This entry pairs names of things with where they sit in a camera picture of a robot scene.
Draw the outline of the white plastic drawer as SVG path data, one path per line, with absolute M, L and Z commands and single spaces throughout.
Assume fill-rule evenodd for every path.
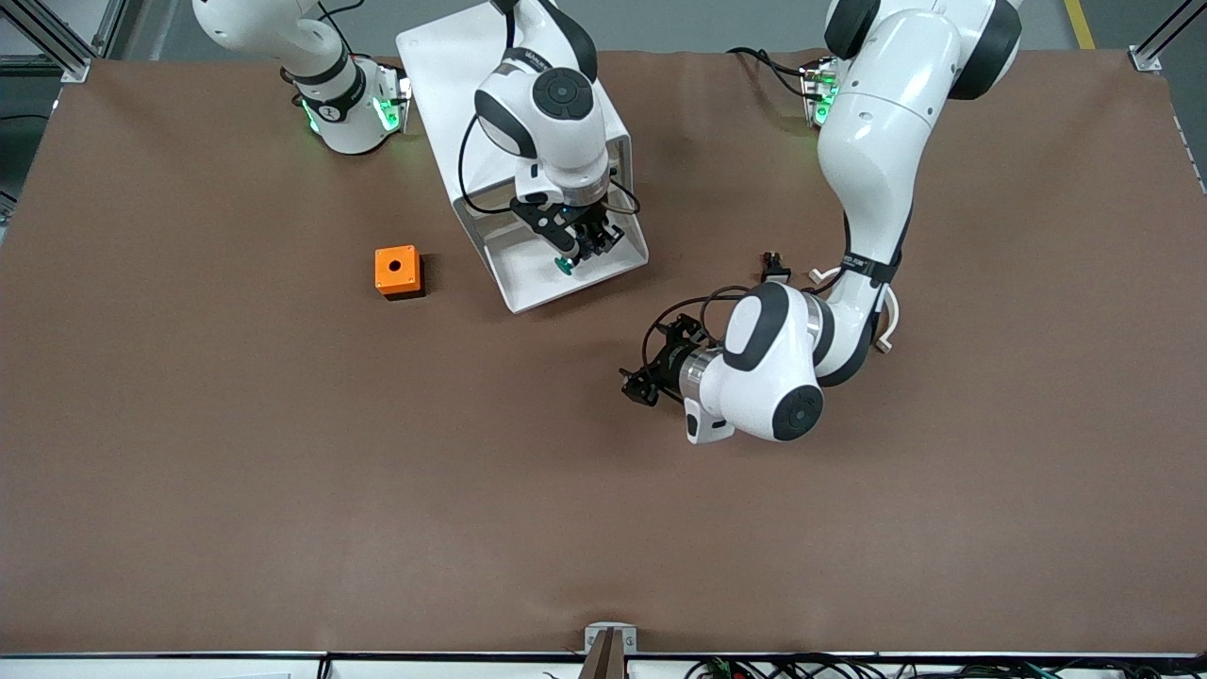
M 461 222 L 479 257 L 491 274 L 505 305 L 521 314 L 575 292 L 631 273 L 651 261 L 651 248 L 637 216 L 611 213 L 622 238 L 608 253 L 591 257 L 572 273 L 556 267 L 555 250 L 512 215 L 486 215 Z

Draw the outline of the white drawer cabinet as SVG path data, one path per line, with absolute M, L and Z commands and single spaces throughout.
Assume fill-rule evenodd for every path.
M 486 0 L 474 8 L 401 33 L 396 43 L 457 223 L 462 227 L 462 215 L 517 218 L 508 209 L 517 194 L 517 159 L 498 150 L 482 129 L 470 128 L 474 92 L 505 51 L 505 17 Z M 594 90 L 606 121 L 612 172 L 606 198 L 610 215 L 637 216 L 631 137 L 599 78 L 599 55 Z

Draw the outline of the orange button box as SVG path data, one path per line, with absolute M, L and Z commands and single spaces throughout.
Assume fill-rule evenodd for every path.
M 373 279 L 379 295 L 390 302 L 427 295 L 425 262 L 413 244 L 377 248 Z

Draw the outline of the brown table cover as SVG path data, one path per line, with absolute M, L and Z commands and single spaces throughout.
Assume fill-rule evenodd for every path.
M 1171 89 L 1026 52 L 949 103 L 900 327 L 785 444 L 620 396 L 655 314 L 836 265 L 801 104 L 604 53 L 651 262 L 509 314 L 428 141 L 264 63 L 103 62 L 0 246 L 0 652 L 1207 652 L 1207 194 Z M 377 248 L 427 295 L 390 302 Z

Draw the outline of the white curved plastic arc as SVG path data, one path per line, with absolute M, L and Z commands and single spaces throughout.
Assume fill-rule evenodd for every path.
M 809 273 L 809 279 L 815 283 L 816 289 L 827 288 L 829 283 L 836 282 L 841 270 L 840 268 L 829 268 L 827 271 L 821 271 L 818 268 L 812 268 Z M 871 345 L 881 355 L 888 355 L 892 352 L 893 343 L 892 336 L 900 326 L 900 302 L 896 295 L 896 291 L 892 287 L 886 287 L 884 293 L 884 302 L 881 302 L 881 320 L 877 321 L 876 332 L 871 336 Z

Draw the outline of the grey metal bracket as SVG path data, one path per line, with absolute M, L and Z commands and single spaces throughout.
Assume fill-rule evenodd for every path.
M 585 654 L 589 654 L 591 645 L 604 632 L 607 630 L 613 630 L 613 646 L 620 648 L 623 654 L 636 654 L 639 652 L 639 637 L 637 627 L 632 624 L 619 622 L 619 621 L 596 621 L 588 624 L 585 628 Z

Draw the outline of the brown upright post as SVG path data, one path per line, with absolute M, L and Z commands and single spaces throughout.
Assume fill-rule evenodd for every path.
M 620 648 L 613 646 L 613 633 L 607 630 L 591 645 L 577 679 L 629 679 L 628 662 Z

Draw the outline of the grey aluminium frame profile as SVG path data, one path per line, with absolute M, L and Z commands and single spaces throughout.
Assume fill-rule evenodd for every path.
M 103 17 L 91 39 L 91 47 L 98 55 L 109 59 L 126 58 L 135 34 L 142 10 L 148 0 L 103 0 Z
M 1160 55 L 1180 37 L 1188 27 L 1207 13 L 1207 0 L 1182 0 L 1174 11 L 1151 30 L 1141 43 L 1131 43 L 1129 58 L 1141 74 L 1159 74 L 1164 70 Z
M 64 82 L 86 81 L 95 51 L 42 0 L 0 0 L 0 16 L 62 69 Z

